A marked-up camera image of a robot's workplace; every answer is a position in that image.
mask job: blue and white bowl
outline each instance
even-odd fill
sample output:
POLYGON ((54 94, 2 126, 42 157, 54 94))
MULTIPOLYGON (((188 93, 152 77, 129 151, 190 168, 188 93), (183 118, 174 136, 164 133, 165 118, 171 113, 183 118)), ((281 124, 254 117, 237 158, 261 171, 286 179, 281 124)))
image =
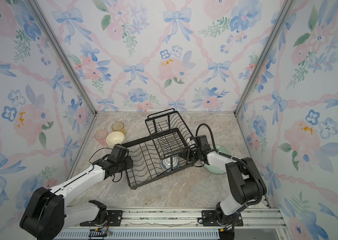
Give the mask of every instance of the blue and white bowl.
MULTIPOLYGON (((161 161, 161 166, 164 170, 170 170, 170 157, 165 158, 161 161)), ((180 162, 178 161, 177 157, 173 157, 173 170, 177 169, 180 166, 180 162)))

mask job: pink glass cup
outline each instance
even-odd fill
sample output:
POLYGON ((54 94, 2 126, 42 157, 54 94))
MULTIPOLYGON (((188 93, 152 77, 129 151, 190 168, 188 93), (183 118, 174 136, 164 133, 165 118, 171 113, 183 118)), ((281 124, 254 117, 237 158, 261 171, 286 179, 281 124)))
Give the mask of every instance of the pink glass cup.
POLYGON ((102 145, 102 146, 106 146, 106 137, 108 136, 108 131, 106 130, 100 130, 98 132, 96 132, 95 134, 95 139, 102 145))

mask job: black dish rack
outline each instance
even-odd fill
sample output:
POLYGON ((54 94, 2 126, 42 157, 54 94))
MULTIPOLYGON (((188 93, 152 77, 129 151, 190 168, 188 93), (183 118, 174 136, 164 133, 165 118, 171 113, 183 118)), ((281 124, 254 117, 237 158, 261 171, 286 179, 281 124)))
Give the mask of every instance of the black dish rack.
POLYGON ((128 148, 129 156, 133 160, 133 168, 126 170, 131 189, 192 166, 193 162, 186 156, 190 149, 197 147, 193 141, 190 145, 187 143, 193 140, 194 136, 174 108, 148 115, 145 123, 149 136, 122 144, 128 148), (174 156, 179 161, 176 169, 173 169, 174 156), (163 169, 161 165, 161 160, 166 158, 170 158, 171 162, 171 168, 168 170, 163 169))

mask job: wall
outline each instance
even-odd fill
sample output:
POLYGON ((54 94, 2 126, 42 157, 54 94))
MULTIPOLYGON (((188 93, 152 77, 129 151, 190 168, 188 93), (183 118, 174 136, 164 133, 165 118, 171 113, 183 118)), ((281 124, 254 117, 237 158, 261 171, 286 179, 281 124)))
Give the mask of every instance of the wall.
POLYGON ((283 1, 38 3, 98 110, 233 111, 283 1))
POLYGON ((39 187, 69 173, 91 114, 22 1, 0 0, 0 239, 39 187))
POLYGON ((338 1, 291 13, 238 119, 293 239, 338 239, 338 1))

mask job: wallpapered wall panel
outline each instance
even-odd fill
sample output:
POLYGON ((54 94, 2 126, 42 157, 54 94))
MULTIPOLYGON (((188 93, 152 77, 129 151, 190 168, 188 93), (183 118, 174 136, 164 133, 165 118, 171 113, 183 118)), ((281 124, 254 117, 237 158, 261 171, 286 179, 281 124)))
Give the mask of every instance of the wallpapered wall panel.
POLYGON ((293 239, 338 239, 338 0, 296 1, 267 61, 238 116, 248 147, 293 239))
POLYGON ((64 181, 92 119, 22 1, 0 0, 0 239, 26 239, 32 193, 64 181))
POLYGON ((102 111, 233 111, 282 4, 39 1, 102 111))

